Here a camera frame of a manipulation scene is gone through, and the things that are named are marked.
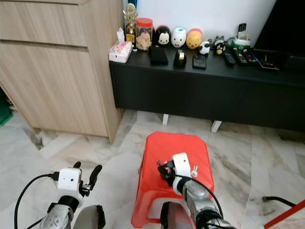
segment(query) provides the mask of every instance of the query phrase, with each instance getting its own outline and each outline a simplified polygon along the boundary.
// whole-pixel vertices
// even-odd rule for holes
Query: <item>cabinet drawer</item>
[[[36,128],[107,136],[86,50],[0,43],[0,81]]]
[[[0,39],[87,46],[77,5],[0,1]]]

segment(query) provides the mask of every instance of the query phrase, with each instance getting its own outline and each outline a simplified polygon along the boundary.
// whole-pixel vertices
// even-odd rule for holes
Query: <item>white wall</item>
[[[272,10],[275,0],[138,0],[139,17],[153,20],[153,25],[167,25],[172,30],[199,28],[203,38],[237,34],[238,24],[247,23],[251,46],[254,46]]]

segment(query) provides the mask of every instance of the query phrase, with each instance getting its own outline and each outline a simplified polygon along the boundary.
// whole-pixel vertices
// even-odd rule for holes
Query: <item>white figurine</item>
[[[207,41],[202,42],[198,47],[199,53],[202,55],[208,54],[210,51],[211,42],[212,39],[208,39]]]
[[[180,48],[186,40],[186,30],[183,27],[176,27],[172,31],[171,42],[175,48]]]

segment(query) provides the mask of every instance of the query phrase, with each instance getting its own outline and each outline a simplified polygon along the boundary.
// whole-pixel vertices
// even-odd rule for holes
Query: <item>black tv cabinet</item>
[[[185,68],[151,65],[147,52],[127,63],[110,62],[115,104],[120,108],[305,131],[305,75],[228,66],[210,51],[206,70],[194,69],[196,51],[184,49]]]

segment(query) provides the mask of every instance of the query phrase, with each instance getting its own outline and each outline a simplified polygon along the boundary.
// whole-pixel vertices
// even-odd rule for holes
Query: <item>red plastic stool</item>
[[[171,160],[174,154],[186,153],[193,166],[198,166],[196,178],[214,192],[214,182],[206,143],[197,136],[156,132],[146,139],[146,147],[139,169],[138,191],[132,214],[132,225],[141,228],[145,223],[160,223],[147,218],[151,205],[158,198],[182,199],[158,172],[157,161]]]

